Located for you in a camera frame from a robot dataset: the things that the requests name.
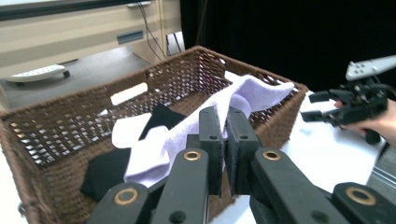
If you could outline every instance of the black cloth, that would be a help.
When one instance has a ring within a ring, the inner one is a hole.
[[[180,1],[186,49],[205,0],[191,2]],[[199,44],[326,91],[347,82],[349,62],[396,54],[395,12],[393,0],[208,0]],[[378,77],[396,87],[396,69]]]
[[[166,126],[169,130],[180,123],[184,115],[170,110],[165,105],[157,105],[148,120],[140,139],[144,139],[151,128]],[[123,176],[131,155],[130,148],[114,148],[88,163],[88,169],[80,192],[99,202],[109,189],[123,183]]]
[[[130,155],[130,148],[115,148],[90,160],[80,192],[99,202],[109,189],[123,183]]]
[[[152,110],[151,118],[148,120],[146,127],[143,129],[139,140],[144,139],[151,128],[163,125],[168,130],[171,130],[184,118],[186,118],[186,116],[172,111],[165,105],[159,104]]]

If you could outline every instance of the white remote control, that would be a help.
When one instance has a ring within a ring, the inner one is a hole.
[[[17,86],[21,86],[24,82],[38,81],[48,77],[54,77],[59,74],[64,74],[64,77],[70,77],[69,71],[64,66],[55,64],[33,71],[20,73],[11,77],[6,77],[5,80],[16,82]]]
[[[396,55],[358,63],[351,62],[346,70],[346,80],[376,76],[394,67],[396,67]]]

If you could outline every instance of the electrical cable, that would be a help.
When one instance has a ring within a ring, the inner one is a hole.
[[[202,30],[204,29],[204,21],[205,21],[205,16],[206,16],[206,9],[207,9],[207,0],[205,0],[204,10],[202,11],[201,20],[200,20],[199,27],[198,27],[198,34],[197,34],[197,38],[195,40],[195,45],[199,45],[200,44]]]
[[[166,36],[166,55],[171,56],[171,52],[169,50],[169,39],[168,39],[168,35]]]
[[[149,34],[151,35],[151,37],[153,38],[153,40],[155,41],[156,45],[158,46],[158,48],[161,50],[162,53],[163,53],[163,49],[161,48],[161,46],[160,46],[160,44],[158,43],[157,39],[154,37],[154,35],[152,34],[152,32],[151,32],[150,29],[149,29],[149,24],[148,24],[147,17],[146,17],[146,11],[145,11],[145,9],[143,8],[143,5],[142,5],[140,2],[138,2],[137,5],[138,5],[139,8],[140,8],[140,11],[141,11],[142,16],[143,16],[143,20],[144,20],[144,22],[145,22],[145,24],[146,24],[146,39],[147,39],[147,41],[148,41],[148,46],[150,47],[151,51],[155,54],[155,56],[157,56],[157,58],[158,58],[160,61],[162,61],[161,57],[155,52],[155,50],[152,48],[152,46],[151,46],[150,43],[149,43]]]

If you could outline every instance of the human hand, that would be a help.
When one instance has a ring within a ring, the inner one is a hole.
[[[338,108],[343,106],[340,101],[335,102],[334,105]],[[361,135],[366,135],[366,130],[371,129],[382,135],[390,145],[396,147],[396,102],[388,100],[388,110],[373,119],[366,119],[341,127],[354,130]]]

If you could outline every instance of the white cloth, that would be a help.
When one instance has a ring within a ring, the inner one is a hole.
[[[114,147],[125,148],[131,147],[139,141],[139,137],[145,129],[150,113],[133,116],[124,119],[117,119],[111,134],[111,142]]]
[[[229,87],[213,94],[205,103],[203,103],[197,110],[181,121],[172,130],[166,134],[164,133],[164,141],[158,140],[155,136],[151,138],[151,133],[148,133],[148,137],[142,141],[155,139],[153,143],[138,143],[132,146],[131,161],[128,165],[127,171],[125,172],[124,180],[129,182],[139,182],[141,176],[144,176],[146,183],[156,183],[161,180],[158,176],[167,176],[177,153],[186,148],[187,135],[197,134],[199,132],[198,121],[199,111],[201,111],[201,109],[209,106],[214,106],[216,108],[219,117],[219,126],[224,137],[226,136],[226,132],[224,131],[225,120],[230,106],[240,109],[245,113],[246,117],[248,117],[251,112],[264,110],[278,104],[293,88],[294,84],[291,82],[271,86],[251,75],[245,75],[238,78]],[[156,153],[163,156],[166,156],[167,154],[169,157],[169,166],[166,171],[163,169],[164,166],[158,167],[158,164],[163,162],[163,158],[158,156],[148,158],[146,156],[148,154],[147,150],[150,150],[147,148],[147,145],[154,143],[158,145],[163,144],[162,146],[152,146],[152,148],[155,148]],[[142,170],[142,167],[138,167],[140,163],[134,164],[134,161],[138,159],[133,157],[145,158],[146,161],[144,161],[144,167],[146,167],[146,171]]]

